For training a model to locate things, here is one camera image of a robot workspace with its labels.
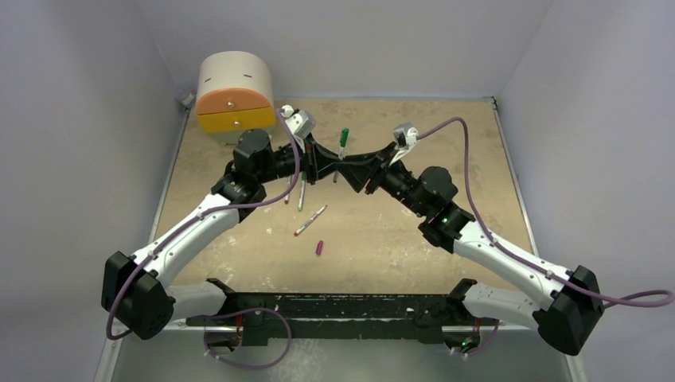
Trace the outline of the white pen green end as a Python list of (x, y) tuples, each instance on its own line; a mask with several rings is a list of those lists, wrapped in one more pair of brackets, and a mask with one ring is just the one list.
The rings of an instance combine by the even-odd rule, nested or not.
[(305, 180), (305, 178), (303, 178), (301, 180), (300, 192), (299, 192), (299, 197), (298, 197), (298, 211), (299, 212), (301, 212), (304, 208), (305, 194), (306, 194), (306, 180)]

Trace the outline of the white pen red end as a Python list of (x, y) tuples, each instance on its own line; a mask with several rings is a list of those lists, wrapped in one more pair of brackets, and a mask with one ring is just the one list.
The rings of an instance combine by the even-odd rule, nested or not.
[(311, 224), (313, 224), (327, 209), (328, 205), (322, 206), (318, 211), (316, 211), (309, 219), (307, 219), (301, 226), (294, 231), (294, 236), (299, 236), (303, 233)]

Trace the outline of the green pen cap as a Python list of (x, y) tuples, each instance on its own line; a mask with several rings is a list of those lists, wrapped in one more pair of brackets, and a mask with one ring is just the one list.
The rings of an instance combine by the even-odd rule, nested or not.
[(341, 135), (340, 135), (340, 147), (341, 147), (341, 148), (345, 148), (345, 147), (346, 147), (347, 142), (348, 142), (348, 137), (349, 137), (349, 129), (348, 129), (348, 128), (344, 128), (344, 129), (341, 131)]

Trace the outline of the white pen magenta end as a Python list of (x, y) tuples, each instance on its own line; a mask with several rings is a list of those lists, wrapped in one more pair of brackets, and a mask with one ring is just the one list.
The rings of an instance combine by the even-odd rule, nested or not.
[[(338, 151), (338, 154), (337, 154), (337, 158), (338, 158), (340, 161), (342, 161), (342, 160), (344, 159), (344, 157), (345, 157), (345, 147), (344, 147), (344, 146), (340, 146), (339, 151)], [(337, 183), (337, 182), (338, 182), (338, 178), (339, 178), (339, 172), (338, 172), (338, 170), (335, 170), (334, 175), (333, 175), (333, 183)]]

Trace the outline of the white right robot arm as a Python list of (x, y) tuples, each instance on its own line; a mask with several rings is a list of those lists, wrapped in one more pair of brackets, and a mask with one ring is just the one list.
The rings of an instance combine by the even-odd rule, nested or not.
[(474, 317), (527, 326), (555, 350), (577, 356), (604, 314), (599, 283), (590, 269), (574, 270), (542, 260), (493, 233), (476, 212), (454, 203), (458, 189), (449, 171), (429, 166), (415, 177), (395, 160), (394, 145), (349, 155), (334, 167), (356, 191), (384, 190), (423, 218), (418, 229), (432, 246), (469, 259), (502, 277), (516, 292), (475, 283), (447, 302), (449, 318), (465, 324)]

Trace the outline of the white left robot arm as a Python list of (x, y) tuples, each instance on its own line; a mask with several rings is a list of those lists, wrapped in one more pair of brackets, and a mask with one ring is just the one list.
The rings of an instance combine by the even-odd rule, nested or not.
[(198, 285), (195, 297), (170, 287), (196, 255), (255, 209), (280, 201), (301, 179), (315, 182), (343, 169), (345, 159), (310, 134), (288, 130), (287, 137), (289, 144), (273, 150), (268, 133), (245, 131), (224, 175), (187, 217), (134, 253), (117, 251), (106, 260), (101, 306), (108, 339), (150, 339), (171, 321), (202, 314), (217, 325), (235, 320), (236, 302), (215, 283)]

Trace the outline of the white pen brown end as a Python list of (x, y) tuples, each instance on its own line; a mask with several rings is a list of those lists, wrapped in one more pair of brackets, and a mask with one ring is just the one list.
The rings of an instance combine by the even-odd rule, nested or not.
[(283, 198), (283, 203), (284, 203), (285, 205), (288, 205), (289, 202), (290, 202), (290, 194), (291, 194), (291, 191), (292, 191), (292, 177), (289, 177), (289, 178), (287, 179), (286, 192), (285, 192), (284, 198)]

